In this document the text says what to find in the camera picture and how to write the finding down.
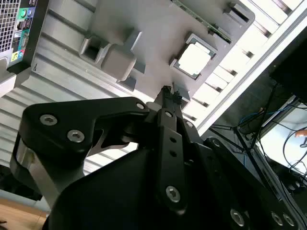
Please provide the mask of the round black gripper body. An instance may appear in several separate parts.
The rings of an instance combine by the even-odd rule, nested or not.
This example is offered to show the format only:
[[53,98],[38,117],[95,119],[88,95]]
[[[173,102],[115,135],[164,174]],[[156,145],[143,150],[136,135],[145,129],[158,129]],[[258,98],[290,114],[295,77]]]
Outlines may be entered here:
[[205,160],[212,150],[190,151],[186,165],[188,206],[177,215],[156,194],[156,158],[143,150],[130,153],[69,185],[44,224],[46,230],[228,230],[229,209],[209,187]]

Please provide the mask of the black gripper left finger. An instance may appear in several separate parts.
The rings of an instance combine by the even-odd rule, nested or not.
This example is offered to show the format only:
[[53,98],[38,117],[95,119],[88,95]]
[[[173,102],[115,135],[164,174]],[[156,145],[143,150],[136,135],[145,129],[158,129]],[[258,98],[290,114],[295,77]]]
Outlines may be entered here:
[[164,86],[153,103],[122,97],[31,105],[22,115],[11,171],[52,209],[69,185],[146,150],[156,158],[156,194],[181,215],[188,202],[174,93]]

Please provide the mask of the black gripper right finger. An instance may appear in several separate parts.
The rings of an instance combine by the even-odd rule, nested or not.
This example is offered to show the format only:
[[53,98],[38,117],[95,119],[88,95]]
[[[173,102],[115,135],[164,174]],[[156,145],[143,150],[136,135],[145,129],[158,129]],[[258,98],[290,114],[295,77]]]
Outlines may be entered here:
[[181,96],[173,94],[177,130],[183,137],[188,180],[186,213],[178,230],[304,230],[307,223],[276,184],[257,169],[254,176],[217,138],[202,140],[183,119]]

